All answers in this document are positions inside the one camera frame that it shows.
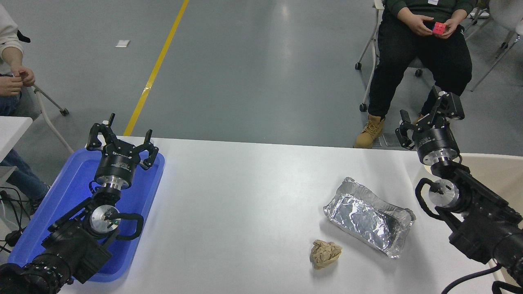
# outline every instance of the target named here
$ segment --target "white desk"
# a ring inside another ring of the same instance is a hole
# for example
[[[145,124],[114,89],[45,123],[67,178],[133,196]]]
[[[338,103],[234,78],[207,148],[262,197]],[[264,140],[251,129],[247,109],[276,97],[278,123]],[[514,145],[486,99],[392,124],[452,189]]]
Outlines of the white desk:
[[[175,139],[155,145],[165,170],[130,269],[116,281],[75,282],[61,293],[427,294],[487,267],[450,245],[450,229],[419,207],[415,152]],[[416,214],[400,259],[323,214],[346,176]],[[315,239],[343,247],[320,271],[309,261]],[[488,293],[493,280],[477,278],[452,293]]]
[[[11,151],[31,123],[29,117],[0,116],[0,159]]]

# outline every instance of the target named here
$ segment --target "black pants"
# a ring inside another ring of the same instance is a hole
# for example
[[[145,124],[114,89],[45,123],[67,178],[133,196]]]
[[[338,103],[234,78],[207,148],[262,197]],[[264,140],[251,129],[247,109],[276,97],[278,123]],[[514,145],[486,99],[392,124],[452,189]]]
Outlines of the black pants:
[[[408,65],[417,56],[433,74],[436,86],[461,95],[472,78],[469,48],[459,26],[448,39],[415,35],[406,24],[385,12],[378,31],[378,64],[369,92],[369,114],[385,117]],[[429,92],[421,114],[430,112],[436,96]]]

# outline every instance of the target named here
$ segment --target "seated person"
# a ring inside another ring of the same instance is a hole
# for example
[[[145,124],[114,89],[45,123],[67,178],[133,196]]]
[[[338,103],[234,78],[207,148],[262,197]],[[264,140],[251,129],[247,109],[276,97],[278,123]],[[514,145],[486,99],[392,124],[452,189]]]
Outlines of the seated person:
[[[0,5],[0,116],[11,115],[20,100],[21,88],[35,84],[33,71],[22,65],[23,50],[17,31],[18,26]],[[49,191],[49,185],[31,171],[15,150],[11,150],[0,165],[18,167],[7,182],[29,198],[33,214]]]
[[[378,31],[380,62],[369,92],[369,120],[354,142],[354,148],[372,148],[383,130],[403,73],[418,57],[433,74],[436,86],[461,95],[472,78],[472,61],[460,22],[476,6],[476,0],[385,0]],[[445,32],[432,32],[435,22]],[[436,96],[429,91],[421,116],[430,112]]]

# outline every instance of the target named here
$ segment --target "rubik's cube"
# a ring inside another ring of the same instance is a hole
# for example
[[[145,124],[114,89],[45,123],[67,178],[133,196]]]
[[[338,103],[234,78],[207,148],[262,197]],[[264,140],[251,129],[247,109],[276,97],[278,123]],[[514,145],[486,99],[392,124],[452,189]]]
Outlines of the rubik's cube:
[[[445,27],[446,27],[445,24],[437,22],[434,24],[434,28],[432,29],[432,32],[435,34],[441,35],[442,33],[445,32]]]

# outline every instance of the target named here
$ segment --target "jeans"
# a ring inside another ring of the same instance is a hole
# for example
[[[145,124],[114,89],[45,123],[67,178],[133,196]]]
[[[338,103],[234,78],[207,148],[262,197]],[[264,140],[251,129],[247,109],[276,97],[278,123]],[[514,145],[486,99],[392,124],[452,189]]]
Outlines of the jeans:
[[[380,63],[369,92],[368,112],[373,116],[385,117],[405,70],[416,57],[432,72],[436,86],[445,92],[461,95],[472,78],[472,61],[461,25],[445,40],[421,37],[385,11],[378,31],[378,48]],[[436,96],[430,91],[420,114],[428,114],[435,102]]]
[[[0,116],[9,116],[16,109],[19,96],[0,96]],[[48,191],[48,187],[32,171],[29,165],[16,153],[11,150],[2,160],[0,166],[16,166],[18,170],[13,172],[7,182],[16,186],[29,199],[38,200],[43,198]]]

